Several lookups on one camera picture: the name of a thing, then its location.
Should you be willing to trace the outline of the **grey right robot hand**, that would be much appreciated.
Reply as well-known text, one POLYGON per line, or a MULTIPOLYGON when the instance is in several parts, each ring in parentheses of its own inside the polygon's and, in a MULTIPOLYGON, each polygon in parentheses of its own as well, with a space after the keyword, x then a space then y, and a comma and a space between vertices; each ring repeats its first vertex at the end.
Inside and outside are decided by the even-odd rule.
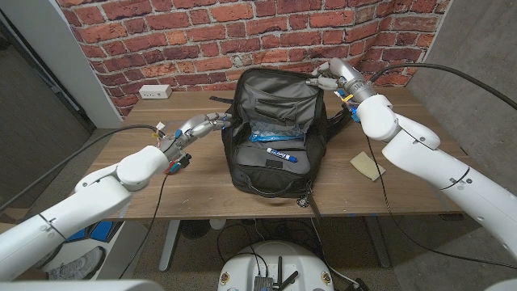
POLYGON ((343 89, 346 93, 352 94, 352 99, 357 103, 362 103, 377 94, 358 70, 336 57, 319 65, 305 83, 324 91, 343 89))

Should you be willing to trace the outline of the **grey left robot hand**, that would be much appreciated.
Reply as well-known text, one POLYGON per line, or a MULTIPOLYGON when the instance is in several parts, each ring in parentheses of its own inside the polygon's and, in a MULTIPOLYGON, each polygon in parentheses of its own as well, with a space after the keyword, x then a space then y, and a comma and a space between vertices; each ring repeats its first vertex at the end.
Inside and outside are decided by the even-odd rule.
POLYGON ((231 125, 231 118, 231 114, 219 112, 194 116, 177 129, 173 137, 162 137, 158 143, 158 148, 163 153, 173 146, 183 150, 197 139, 208 135, 211 131, 229 127, 231 125))

